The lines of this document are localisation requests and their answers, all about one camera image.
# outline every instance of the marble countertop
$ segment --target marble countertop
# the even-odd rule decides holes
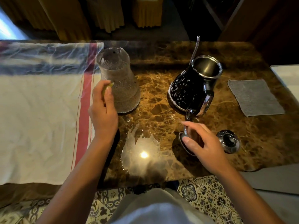
[[[99,188],[118,188],[210,175],[197,158],[178,141],[185,117],[167,101],[173,79],[188,65],[195,42],[104,41],[128,52],[131,68],[141,88],[137,109],[119,116],[120,140],[112,150]],[[299,163],[299,107],[253,45],[246,42],[201,42],[197,55],[210,55],[222,63],[223,74],[214,88],[207,113],[198,119],[215,134],[233,131],[241,140],[235,154],[227,154],[240,171]],[[286,114],[246,117],[227,81],[264,79]],[[0,191],[15,192],[10,184]],[[19,200],[53,196],[59,186],[31,183],[22,186],[27,196]]]

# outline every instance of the gray washcloth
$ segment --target gray washcloth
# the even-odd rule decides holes
[[[271,94],[263,79],[227,82],[245,116],[284,114],[283,107]]]

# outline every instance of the fingernail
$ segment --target fingernail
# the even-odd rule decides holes
[[[188,144],[189,141],[190,141],[190,138],[189,138],[189,137],[187,137],[187,136],[183,137],[183,142],[184,142],[185,144]]]
[[[112,94],[112,88],[110,86],[106,88],[106,91],[108,95]]]

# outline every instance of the spilled water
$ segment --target spilled water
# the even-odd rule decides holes
[[[162,161],[160,143],[153,135],[144,138],[143,134],[135,143],[135,133],[138,127],[139,124],[128,131],[121,161],[123,169],[127,170],[130,175],[145,177],[150,174],[154,166]]]

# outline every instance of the clothing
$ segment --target clothing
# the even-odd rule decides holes
[[[108,223],[215,223],[169,188],[126,195]]]

